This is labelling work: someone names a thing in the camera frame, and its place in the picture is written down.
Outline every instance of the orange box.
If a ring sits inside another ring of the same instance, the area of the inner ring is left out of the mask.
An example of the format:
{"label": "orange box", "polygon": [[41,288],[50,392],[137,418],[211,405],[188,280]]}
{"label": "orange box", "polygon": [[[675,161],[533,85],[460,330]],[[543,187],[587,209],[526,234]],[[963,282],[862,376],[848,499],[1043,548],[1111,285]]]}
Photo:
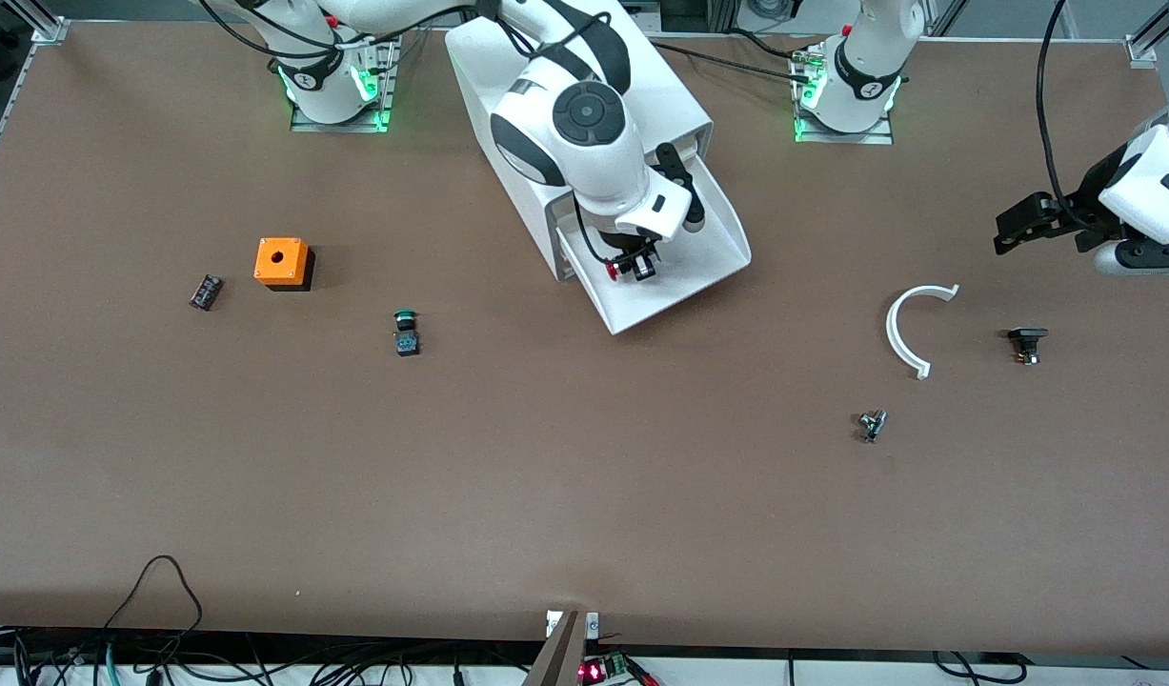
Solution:
{"label": "orange box", "polygon": [[310,291],[313,287],[313,261],[309,243],[297,237],[258,240],[254,278],[272,291]]}

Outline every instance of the brown table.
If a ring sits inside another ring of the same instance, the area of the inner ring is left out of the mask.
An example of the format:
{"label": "brown table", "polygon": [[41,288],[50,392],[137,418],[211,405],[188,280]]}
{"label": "brown table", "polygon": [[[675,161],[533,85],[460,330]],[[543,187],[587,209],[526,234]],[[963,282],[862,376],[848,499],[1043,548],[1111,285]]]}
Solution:
{"label": "brown table", "polygon": [[[920,44],[892,147],[795,144],[783,83],[671,55],[754,264],[611,338],[438,34],[360,137],[289,133],[214,26],[74,26],[0,146],[0,622],[99,625],[168,552],[208,629],[535,638],[580,605],[623,642],[1169,654],[1169,279],[991,248],[1045,187],[1036,53]],[[1072,187],[1162,103],[1119,44],[1056,47],[1049,86]],[[262,235],[313,243],[313,292],[253,282]],[[919,382],[884,316],[929,282],[961,292],[902,313]],[[1021,325],[1053,332],[1032,369]],[[123,617],[185,622],[170,571]]]}

